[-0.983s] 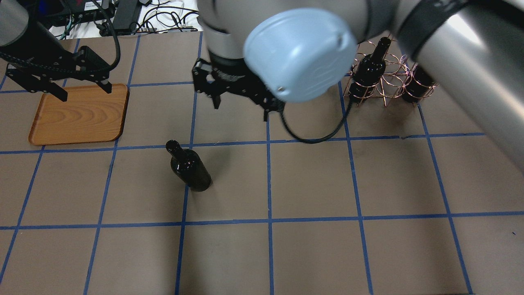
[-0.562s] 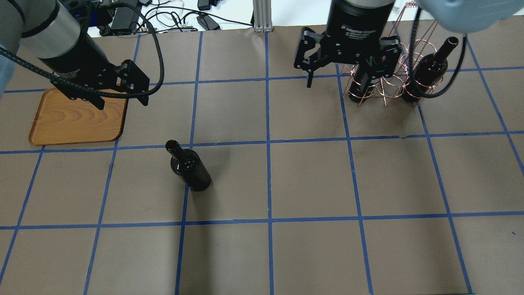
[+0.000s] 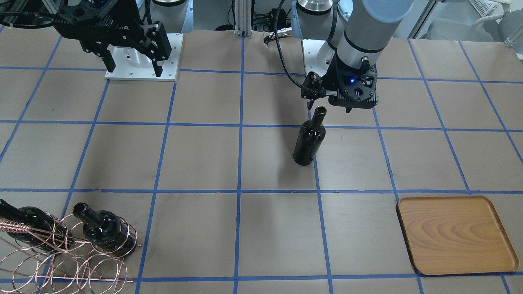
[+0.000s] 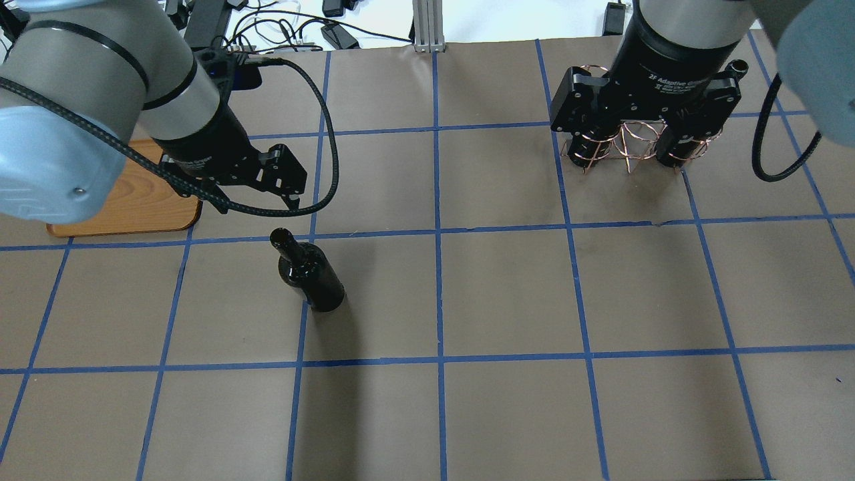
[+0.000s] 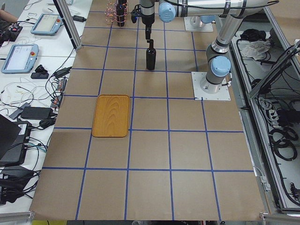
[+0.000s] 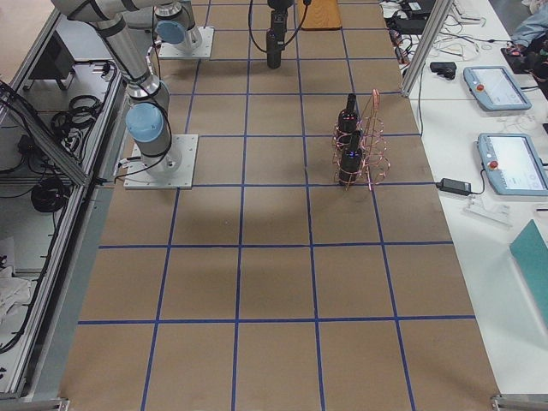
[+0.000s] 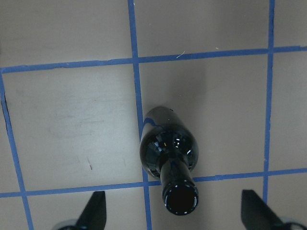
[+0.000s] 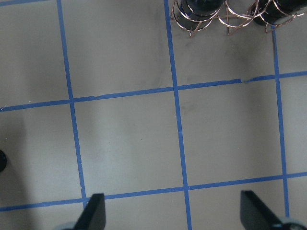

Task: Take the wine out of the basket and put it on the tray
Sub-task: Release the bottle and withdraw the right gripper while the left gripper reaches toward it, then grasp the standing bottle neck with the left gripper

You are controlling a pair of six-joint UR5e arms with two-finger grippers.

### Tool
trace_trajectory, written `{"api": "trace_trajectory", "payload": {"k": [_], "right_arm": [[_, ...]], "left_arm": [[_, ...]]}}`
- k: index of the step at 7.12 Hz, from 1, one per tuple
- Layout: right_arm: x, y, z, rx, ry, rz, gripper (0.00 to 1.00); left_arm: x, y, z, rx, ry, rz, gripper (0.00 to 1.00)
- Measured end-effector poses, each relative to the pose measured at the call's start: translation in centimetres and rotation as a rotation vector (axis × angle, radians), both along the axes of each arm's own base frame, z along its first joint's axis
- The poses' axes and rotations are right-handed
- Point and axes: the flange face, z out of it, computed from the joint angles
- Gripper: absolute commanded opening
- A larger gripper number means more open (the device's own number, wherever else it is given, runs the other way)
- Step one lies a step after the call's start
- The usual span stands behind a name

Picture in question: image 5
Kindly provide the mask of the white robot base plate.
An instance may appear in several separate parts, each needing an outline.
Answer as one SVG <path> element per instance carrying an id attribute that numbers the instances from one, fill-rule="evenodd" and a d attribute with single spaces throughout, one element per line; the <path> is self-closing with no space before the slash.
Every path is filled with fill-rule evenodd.
<path id="1" fill-rule="evenodd" d="M 195 100 L 230 101 L 226 78 L 221 84 L 211 84 L 206 80 L 206 72 L 192 72 L 192 84 Z"/>
<path id="2" fill-rule="evenodd" d="M 188 16 L 184 18 L 185 30 L 190 32 L 213 32 L 213 15 Z"/>

